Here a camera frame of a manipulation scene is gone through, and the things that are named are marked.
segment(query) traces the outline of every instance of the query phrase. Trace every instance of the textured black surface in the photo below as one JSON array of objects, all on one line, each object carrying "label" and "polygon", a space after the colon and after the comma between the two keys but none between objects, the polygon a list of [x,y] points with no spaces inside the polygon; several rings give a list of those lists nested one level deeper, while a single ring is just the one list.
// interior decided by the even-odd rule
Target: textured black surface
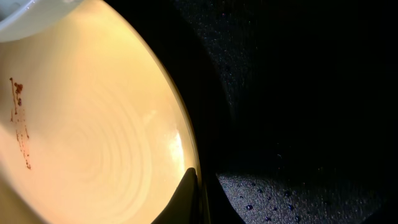
[{"label": "textured black surface", "polygon": [[360,223],[396,194],[392,6],[172,3],[223,83],[233,131],[209,161],[246,223]]}]

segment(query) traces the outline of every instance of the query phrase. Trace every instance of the cream-colored plate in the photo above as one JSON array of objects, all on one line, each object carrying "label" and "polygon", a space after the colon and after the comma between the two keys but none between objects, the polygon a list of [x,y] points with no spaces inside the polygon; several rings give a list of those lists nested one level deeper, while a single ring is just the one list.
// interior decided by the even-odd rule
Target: cream-colored plate
[{"label": "cream-colored plate", "polygon": [[[103,1],[0,45],[2,177],[44,221],[150,223],[200,170],[195,147],[163,66]],[[25,216],[7,189],[2,219]]]}]

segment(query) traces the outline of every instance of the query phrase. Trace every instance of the red sauce stain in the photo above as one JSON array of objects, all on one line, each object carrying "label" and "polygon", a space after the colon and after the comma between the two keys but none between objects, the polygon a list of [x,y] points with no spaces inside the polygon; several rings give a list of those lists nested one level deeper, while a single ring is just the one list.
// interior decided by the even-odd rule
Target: red sauce stain
[{"label": "red sauce stain", "polygon": [[16,136],[19,144],[19,149],[24,156],[26,167],[31,170],[30,166],[30,150],[29,150],[29,135],[27,133],[27,128],[25,124],[25,109],[22,107],[21,93],[24,86],[14,82],[13,78],[10,78],[12,86],[12,97],[14,102],[15,113],[11,109],[11,122],[15,124]]}]

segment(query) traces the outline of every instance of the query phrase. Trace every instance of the food residue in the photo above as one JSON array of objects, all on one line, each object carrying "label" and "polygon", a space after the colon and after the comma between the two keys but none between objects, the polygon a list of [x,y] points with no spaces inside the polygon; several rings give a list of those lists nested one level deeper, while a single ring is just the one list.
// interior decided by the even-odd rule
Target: food residue
[{"label": "food residue", "polygon": [[27,133],[27,128],[25,124],[25,109],[22,107],[21,93],[23,89],[22,84],[14,82],[13,78],[10,78],[12,85],[12,97],[14,102],[14,109],[11,109],[11,120],[10,122],[15,124],[17,141],[19,144],[19,149],[24,156],[26,167],[31,170],[30,166],[30,150],[29,150],[29,135]]}]

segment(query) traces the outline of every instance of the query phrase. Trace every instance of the black pointed object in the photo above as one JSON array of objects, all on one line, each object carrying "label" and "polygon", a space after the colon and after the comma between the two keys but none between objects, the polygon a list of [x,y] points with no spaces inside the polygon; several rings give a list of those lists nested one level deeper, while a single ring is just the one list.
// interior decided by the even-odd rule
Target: black pointed object
[{"label": "black pointed object", "polygon": [[197,223],[198,178],[194,168],[185,172],[180,184],[162,213],[152,224]]}]

